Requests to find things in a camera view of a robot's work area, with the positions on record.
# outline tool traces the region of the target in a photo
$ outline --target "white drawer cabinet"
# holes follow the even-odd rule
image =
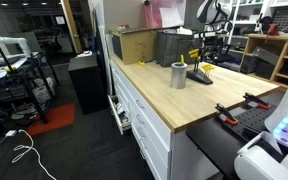
[[[111,68],[116,94],[123,104],[128,104],[132,132],[143,158],[146,159],[156,179],[168,179],[171,130],[112,61]]]
[[[118,99],[118,97],[117,96],[108,96],[108,101],[109,101],[111,109],[112,109],[112,114],[115,117],[116,124],[117,124],[118,129],[121,132],[121,135],[123,135],[124,131],[131,128],[131,119],[130,119],[129,111],[125,111],[126,117],[128,118],[128,122],[122,123],[122,121],[121,121],[121,119],[120,119],[120,117],[116,111],[116,104],[114,103],[115,99]]]

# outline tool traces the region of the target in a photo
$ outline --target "white robot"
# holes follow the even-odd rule
[[[271,132],[262,132],[238,151],[234,167],[241,179],[285,180],[288,179],[288,154],[283,157],[277,141],[288,147],[288,90],[276,110],[265,120]],[[273,151],[283,157],[277,161],[256,143],[264,140]]]

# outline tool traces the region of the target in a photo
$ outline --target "metal cylinder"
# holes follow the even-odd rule
[[[171,86],[176,89],[185,88],[187,64],[179,62],[172,64]]]

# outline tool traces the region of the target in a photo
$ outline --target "storage box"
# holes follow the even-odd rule
[[[244,56],[243,63],[240,71],[246,74],[253,73],[256,71],[259,59],[253,54],[247,54]]]
[[[267,62],[260,62],[255,75],[265,78],[265,79],[270,79],[272,76],[272,73],[274,71],[274,67],[272,64],[267,63]]]
[[[112,34],[114,53],[124,64],[155,59],[156,30],[124,29]]]
[[[274,66],[276,65],[280,56],[280,51],[267,46],[258,46],[253,50],[252,53]]]
[[[181,55],[184,55],[185,63],[192,64],[188,52],[194,49],[193,35],[157,32],[157,55],[156,60],[162,67],[170,67],[174,62],[180,62]]]

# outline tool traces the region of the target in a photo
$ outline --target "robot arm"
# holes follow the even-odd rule
[[[10,38],[0,37],[0,43],[2,44],[19,44],[26,58],[31,58],[31,49],[27,45],[25,38]]]
[[[227,28],[228,19],[232,13],[232,5],[218,2],[220,0],[205,0],[197,11],[197,19],[205,25],[223,23]],[[194,38],[214,37],[222,33],[223,28],[195,34]]]
[[[288,155],[279,163],[262,147],[256,145],[261,139],[270,144],[271,149],[282,154],[274,136],[262,132],[237,152],[234,167],[239,178],[243,180],[288,179]]]

